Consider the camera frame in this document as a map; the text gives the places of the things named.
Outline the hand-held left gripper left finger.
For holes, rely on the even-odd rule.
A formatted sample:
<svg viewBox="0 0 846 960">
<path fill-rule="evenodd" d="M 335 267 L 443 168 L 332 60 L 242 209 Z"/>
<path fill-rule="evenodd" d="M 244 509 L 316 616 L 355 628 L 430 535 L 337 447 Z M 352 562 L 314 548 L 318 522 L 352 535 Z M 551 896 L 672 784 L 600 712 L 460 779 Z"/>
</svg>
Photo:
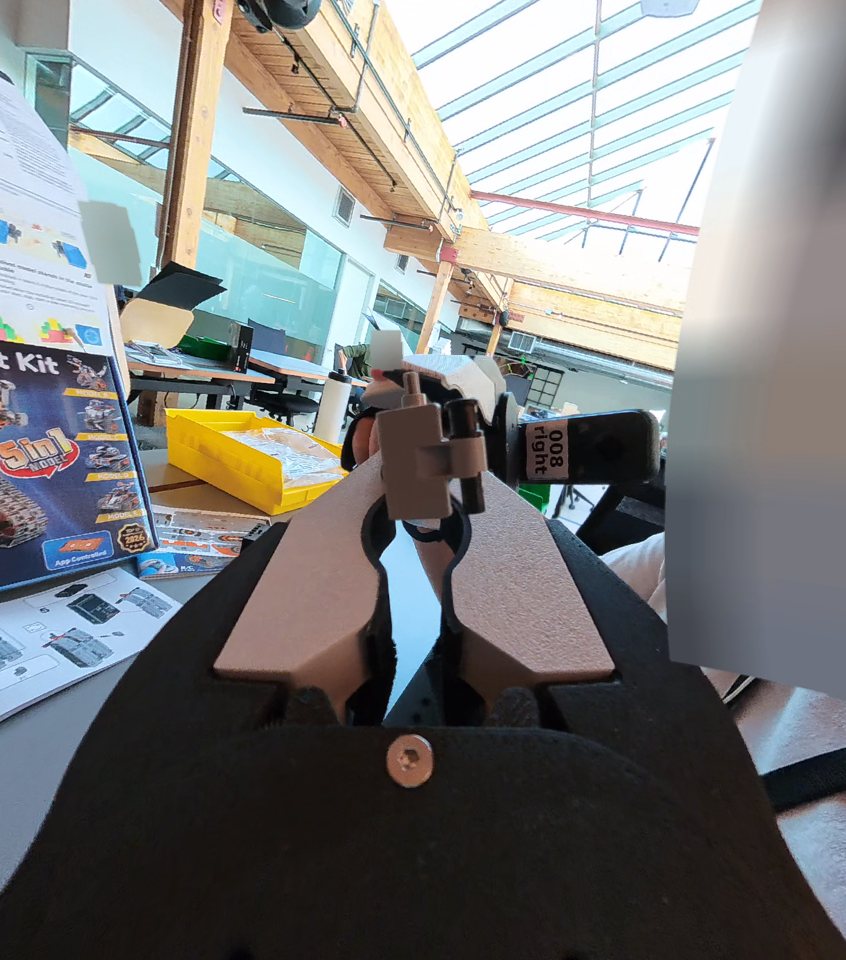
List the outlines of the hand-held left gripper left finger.
<svg viewBox="0 0 846 960">
<path fill-rule="evenodd" d="M 220 676 L 317 687 L 341 722 L 381 723 L 396 673 L 384 493 L 371 458 L 289 522 L 214 664 Z"/>
</svg>

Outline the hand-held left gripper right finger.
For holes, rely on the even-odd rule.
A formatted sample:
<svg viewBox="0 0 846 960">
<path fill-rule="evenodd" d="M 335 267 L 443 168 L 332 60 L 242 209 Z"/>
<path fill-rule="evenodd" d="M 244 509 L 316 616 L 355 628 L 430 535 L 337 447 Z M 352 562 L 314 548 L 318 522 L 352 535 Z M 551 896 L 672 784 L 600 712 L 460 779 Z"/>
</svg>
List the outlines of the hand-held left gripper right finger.
<svg viewBox="0 0 846 960">
<path fill-rule="evenodd" d="M 480 725 L 504 690 L 601 683 L 614 664 L 544 517 L 496 478 L 454 515 L 438 689 L 448 725 Z"/>
</svg>

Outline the grey building block assembly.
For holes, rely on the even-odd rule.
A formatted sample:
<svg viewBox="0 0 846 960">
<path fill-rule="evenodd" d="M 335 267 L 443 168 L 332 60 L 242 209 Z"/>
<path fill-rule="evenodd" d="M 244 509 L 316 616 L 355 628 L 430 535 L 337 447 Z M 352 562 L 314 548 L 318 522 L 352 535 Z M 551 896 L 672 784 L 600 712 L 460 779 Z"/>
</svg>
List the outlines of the grey building block assembly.
<svg viewBox="0 0 846 960">
<path fill-rule="evenodd" d="M 488 462 L 477 409 L 471 398 L 445 406 L 430 402 L 416 370 L 404 373 L 401 406 L 376 417 L 386 507 L 394 522 L 449 518 L 455 479 L 461 510 L 485 511 L 481 475 Z"/>
</svg>

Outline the wooden office desk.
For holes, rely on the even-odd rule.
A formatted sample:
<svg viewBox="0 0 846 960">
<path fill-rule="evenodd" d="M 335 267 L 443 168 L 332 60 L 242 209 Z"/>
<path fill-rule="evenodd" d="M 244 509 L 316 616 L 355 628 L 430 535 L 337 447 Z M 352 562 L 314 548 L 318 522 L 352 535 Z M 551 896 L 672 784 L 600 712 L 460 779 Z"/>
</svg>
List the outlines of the wooden office desk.
<svg viewBox="0 0 846 960">
<path fill-rule="evenodd" d="M 248 363 L 253 369 L 268 371 L 279 378 L 297 378 L 309 383 L 323 384 L 332 373 L 327 367 L 303 359 L 257 349 L 250 351 Z"/>
<path fill-rule="evenodd" d="M 273 385 L 275 378 L 269 375 L 263 375 L 253 372 L 238 372 L 224 367 L 205 367 L 205 366 L 166 366 L 148 359 L 137 359 L 130 355 L 127 356 L 127 367 L 131 374 L 153 374 L 162 375 L 170 379 L 202 379 L 207 381 L 225 381 L 225 382 L 246 382 L 258 385 Z"/>
</svg>

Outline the white bottle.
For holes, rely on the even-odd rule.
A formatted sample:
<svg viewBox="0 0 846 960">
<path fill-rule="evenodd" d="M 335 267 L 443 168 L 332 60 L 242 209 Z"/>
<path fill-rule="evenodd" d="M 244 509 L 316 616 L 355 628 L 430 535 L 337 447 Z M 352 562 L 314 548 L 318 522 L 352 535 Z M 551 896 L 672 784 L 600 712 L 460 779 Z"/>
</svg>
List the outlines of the white bottle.
<svg viewBox="0 0 846 960">
<path fill-rule="evenodd" d="M 333 445 L 338 444 L 352 389 L 352 378 L 337 370 L 330 371 L 313 425 L 312 433 L 315 438 Z"/>
</svg>

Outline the black mesh chair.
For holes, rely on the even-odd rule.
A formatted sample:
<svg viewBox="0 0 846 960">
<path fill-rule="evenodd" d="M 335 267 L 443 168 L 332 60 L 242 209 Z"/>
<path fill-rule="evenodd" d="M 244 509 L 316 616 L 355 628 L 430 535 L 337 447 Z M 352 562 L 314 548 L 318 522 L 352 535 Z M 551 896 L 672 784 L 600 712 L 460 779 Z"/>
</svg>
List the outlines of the black mesh chair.
<svg viewBox="0 0 846 960">
<path fill-rule="evenodd" d="M 575 535 L 602 556 L 665 531 L 666 485 L 660 473 L 650 482 L 611 485 Z"/>
</svg>

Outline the black office chair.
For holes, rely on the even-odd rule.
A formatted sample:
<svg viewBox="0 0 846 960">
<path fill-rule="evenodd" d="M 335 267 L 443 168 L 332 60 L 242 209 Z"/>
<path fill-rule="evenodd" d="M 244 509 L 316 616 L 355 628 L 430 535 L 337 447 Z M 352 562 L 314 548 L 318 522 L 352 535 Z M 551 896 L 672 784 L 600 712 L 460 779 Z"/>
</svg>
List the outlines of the black office chair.
<svg viewBox="0 0 846 960">
<path fill-rule="evenodd" d="M 251 319 L 248 323 L 252 324 L 255 330 L 252 350 L 287 355 L 285 330 L 268 327 Z M 309 393 L 319 392 L 325 383 L 309 383 L 297 378 L 273 376 L 275 384 L 252 387 L 248 397 L 250 404 L 260 407 L 275 420 L 289 426 L 294 425 L 296 415 L 317 412 L 319 401 L 310 397 Z"/>
</svg>

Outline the clear plastic parts bags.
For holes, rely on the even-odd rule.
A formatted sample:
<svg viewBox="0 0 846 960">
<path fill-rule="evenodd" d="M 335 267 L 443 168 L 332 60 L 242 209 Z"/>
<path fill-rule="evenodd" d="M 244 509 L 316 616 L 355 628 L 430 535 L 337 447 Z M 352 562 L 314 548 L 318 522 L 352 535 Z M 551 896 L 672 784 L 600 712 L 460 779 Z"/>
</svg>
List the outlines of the clear plastic parts bags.
<svg viewBox="0 0 846 960">
<path fill-rule="evenodd" d="M 309 434 L 288 427 L 226 431 L 224 436 L 279 462 L 289 489 L 333 483 L 346 475 L 332 451 Z"/>
</svg>

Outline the colourful printed leaflet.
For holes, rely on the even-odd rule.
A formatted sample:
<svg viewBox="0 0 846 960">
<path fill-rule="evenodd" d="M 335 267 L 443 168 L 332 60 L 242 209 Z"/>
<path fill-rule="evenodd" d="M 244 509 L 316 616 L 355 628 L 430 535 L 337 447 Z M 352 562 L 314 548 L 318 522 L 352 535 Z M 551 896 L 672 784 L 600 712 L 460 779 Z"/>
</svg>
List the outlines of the colourful printed leaflet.
<svg viewBox="0 0 846 960">
<path fill-rule="evenodd" d="M 268 518 L 247 514 L 153 507 L 156 548 L 137 558 L 137 575 L 157 581 L 215 574 L 266 532 Z"/>
</svg>

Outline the yellow plastic bin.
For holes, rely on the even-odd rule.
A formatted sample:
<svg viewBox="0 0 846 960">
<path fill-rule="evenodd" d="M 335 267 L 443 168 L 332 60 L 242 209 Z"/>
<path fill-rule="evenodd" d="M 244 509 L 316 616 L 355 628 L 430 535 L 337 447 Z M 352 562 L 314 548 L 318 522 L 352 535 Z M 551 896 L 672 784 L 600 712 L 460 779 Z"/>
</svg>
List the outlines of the yellow plastic bin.
<svg viewBox="0 0 846 960">
<path fill-rule="evenodd" d="M 173 466 L 266 514 L 301 509 L 343 478 L 333 483 L 285 487 L 279 462 L 224 436 L 226 431 L 288 427 L 269 417 L 245 410 L 173 409 L 166 418 L 167 457 Z M 314 439 L 340 458 L 339 445 Z"/>
</svg>

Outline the brown board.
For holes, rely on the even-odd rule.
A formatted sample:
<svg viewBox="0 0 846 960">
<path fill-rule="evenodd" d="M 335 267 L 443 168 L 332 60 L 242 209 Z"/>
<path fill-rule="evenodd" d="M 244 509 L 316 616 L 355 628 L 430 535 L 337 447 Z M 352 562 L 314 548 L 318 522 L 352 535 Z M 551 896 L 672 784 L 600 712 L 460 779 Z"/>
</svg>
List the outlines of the brown board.
<svg viewBox="0 0 846 960">
<path fill-rule="evenodd" d="M 145 484 L 154 506 L 262 517 L 264 513 L 170 464 L 165 450 L 142 451 Z"/>
</svg>

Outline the black card sheet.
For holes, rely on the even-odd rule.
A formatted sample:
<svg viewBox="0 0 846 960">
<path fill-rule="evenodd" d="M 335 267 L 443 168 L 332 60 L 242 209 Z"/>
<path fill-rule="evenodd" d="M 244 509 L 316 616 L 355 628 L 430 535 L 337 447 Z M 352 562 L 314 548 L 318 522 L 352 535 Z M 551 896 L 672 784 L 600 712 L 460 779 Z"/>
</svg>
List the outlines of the black card sheet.
<svg viewBox="0 0 846 960">
<path fill-rule="evenodd" d="M 191 311 L 226 292 L 220 278 L 169 262 L 135 299 Z"/>
</svg>

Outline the white assembly instruction booklet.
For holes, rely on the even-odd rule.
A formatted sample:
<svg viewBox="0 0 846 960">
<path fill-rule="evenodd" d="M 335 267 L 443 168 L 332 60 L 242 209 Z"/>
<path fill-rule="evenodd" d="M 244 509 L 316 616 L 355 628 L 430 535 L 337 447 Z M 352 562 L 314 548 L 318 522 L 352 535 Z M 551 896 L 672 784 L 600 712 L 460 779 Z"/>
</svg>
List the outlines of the white assembly instruction booklet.
<svg viewBox="0 0 846 960">
<path fill-rule="evenodd" d="M 0 603 L 0 722 L 139 654 L 181 605 L 124 569 Z"/>
</svg>

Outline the blue robot kit box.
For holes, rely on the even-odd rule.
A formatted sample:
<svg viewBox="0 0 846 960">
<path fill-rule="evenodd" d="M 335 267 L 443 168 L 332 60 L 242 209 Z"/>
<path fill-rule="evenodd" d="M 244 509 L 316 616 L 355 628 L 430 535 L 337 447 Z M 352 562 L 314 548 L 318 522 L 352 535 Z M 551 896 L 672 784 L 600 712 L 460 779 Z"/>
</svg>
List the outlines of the blue robot kit box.
<svg viewBox="0 0 846 960">
<path fill-rule="evenodd" d="M 116 361 L 0 342 L 0 593 L 155 547 Z"/>
</svg>

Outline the black ceiling speaker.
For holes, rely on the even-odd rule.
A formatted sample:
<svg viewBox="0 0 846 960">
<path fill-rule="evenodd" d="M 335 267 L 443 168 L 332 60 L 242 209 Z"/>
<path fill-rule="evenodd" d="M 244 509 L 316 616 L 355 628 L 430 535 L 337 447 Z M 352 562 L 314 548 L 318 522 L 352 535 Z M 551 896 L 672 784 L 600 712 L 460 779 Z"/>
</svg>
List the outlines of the black ceiling speaker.
<svg viewBox="0 0 846 960">
<path fill-rule="evenodd" d="M 275 29 L 296 31 L 309 26 L 320 11 L 322 2 L 237 0 L 245 19 L 260 33 Z"/>
</svg>

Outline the person's white shirt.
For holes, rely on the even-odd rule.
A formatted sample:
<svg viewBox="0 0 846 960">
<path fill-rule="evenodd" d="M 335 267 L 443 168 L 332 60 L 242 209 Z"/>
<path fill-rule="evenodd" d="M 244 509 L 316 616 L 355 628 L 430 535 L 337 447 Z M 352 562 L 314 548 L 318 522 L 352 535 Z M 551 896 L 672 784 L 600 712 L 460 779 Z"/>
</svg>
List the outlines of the person's white shirt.
<svg viewBox="0 0 846 960">
<path fill-rule="evenodd" d="M 721 725 L 730 751 L 758 793 L 761 774 L 785 781 L 798 799 L 775 813 L 776 824 L 806 882 L 846 942 L 846 778 L 837 790 L 816 780 L 818 766 L 846 763 L 846 564 L 815 558 L 772 559 L 755 569 L 752 557 L 704 550 L 656 534 L 602 557 L 661 619 L 667 604 L 681 642 L 690 634 L 714 633 L 730 640 L 783 641 L 789 672 L 821 682 L 823 690 L 761 680 L 742 705 L 721 702 L 737 674 L 702 668 L 695 685 L 706 690 L 707 719 Z"/>
</svg>

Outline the white printed instruction sheet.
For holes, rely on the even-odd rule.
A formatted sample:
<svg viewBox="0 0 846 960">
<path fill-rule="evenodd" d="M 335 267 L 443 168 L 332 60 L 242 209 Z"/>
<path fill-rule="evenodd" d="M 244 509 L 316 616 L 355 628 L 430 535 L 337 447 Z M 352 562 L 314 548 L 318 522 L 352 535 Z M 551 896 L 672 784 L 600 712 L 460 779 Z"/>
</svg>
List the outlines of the white printed instruction sheet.
<svg viewBox="0 0 846 960">
<path fill-rule="evenodd" d="M 0 73 L 0 346 L 114 354 L 69 154 Z"/>
</svg>

